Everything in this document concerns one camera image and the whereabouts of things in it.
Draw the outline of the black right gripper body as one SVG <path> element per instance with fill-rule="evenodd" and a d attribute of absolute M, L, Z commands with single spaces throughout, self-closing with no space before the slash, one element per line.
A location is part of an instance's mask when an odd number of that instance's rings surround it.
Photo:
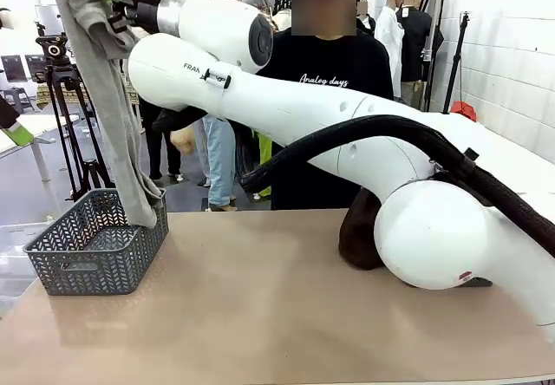
<path fill-rule="evenodd" d="M 149 34 L 159 32 L 157 15 L 158 7 L 149 3 L 133 3 L 130 6 L 114 6 L 114 13 L 122 13 L 129 21 L 129 27 L 139 27 Z"/>

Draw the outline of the person's right hand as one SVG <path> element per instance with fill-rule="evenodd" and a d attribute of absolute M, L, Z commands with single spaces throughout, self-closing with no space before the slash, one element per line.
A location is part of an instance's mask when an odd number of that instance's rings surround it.
<path fill-rule="evenodd" d="M 170 141 L 183 155 L 193 154 L 196 148 L 193 125 L 171 131 Z"/>

